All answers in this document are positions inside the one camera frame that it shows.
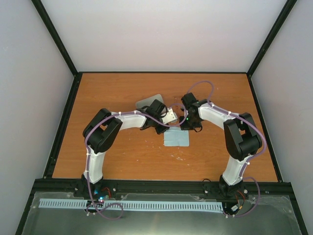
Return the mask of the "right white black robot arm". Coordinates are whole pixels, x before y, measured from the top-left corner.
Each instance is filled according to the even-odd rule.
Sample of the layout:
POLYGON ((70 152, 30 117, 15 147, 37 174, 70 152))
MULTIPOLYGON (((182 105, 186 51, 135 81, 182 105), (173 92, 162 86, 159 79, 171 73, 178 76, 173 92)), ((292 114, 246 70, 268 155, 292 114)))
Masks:
POLYGON ((192 93, 185 94, 181 101, 187 117, 181 116, 182 130, 202 130, 202 121, 208 121, 224 131, 225 145, 229 159, 225 171, 219 179, 220 194, 229 198, 235 194, 243 181, 243 174, 250 158, 257 154, 263 145, 261 132, 256 128, 249 113, 233 113, 204 99, 197 100, 192 93))

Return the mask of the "pink glasses case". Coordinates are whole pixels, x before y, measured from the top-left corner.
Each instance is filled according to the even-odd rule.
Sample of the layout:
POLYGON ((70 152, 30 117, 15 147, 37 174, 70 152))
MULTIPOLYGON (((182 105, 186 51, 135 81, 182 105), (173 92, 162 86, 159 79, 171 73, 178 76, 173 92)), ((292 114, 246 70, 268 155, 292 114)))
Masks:
POLYGON ((154 100, 158 100, 163 103, 163 98, 161 94, 156 94, 151 97, 145 98, 135 103, 137 109, 142 108, 144 106, 150 106, 154 100))

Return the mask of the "light blue cleaning cloth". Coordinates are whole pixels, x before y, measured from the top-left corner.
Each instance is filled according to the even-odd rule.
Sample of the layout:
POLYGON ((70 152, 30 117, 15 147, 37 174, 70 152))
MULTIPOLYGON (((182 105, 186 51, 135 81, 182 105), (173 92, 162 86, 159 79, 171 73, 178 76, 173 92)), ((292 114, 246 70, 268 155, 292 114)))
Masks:
POLYGON ((189 131, 181 130, 180 127, 171 127, 164 132, 164 146, 166 147, 188 147, 189 131))

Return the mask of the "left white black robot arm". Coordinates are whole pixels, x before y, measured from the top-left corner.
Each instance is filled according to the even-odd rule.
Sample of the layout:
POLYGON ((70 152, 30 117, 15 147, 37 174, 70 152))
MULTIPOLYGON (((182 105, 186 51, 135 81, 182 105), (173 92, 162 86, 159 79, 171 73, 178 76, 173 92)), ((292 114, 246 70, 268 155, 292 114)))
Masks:
POLYGON ((154 128, 162 134, 169 129, 169 123, 176 121, 172 108, 166 107, 159 100, 149 106, 143 106, 130 112, 111 112, 100 109, 83 131, 87 151, 86 167, 83 176, 86 180, 85 192, 96 197, 102 191, 99 183, 103 179, 102 167, 106 152, 112 147, 118 133, 125 129, 154 128))

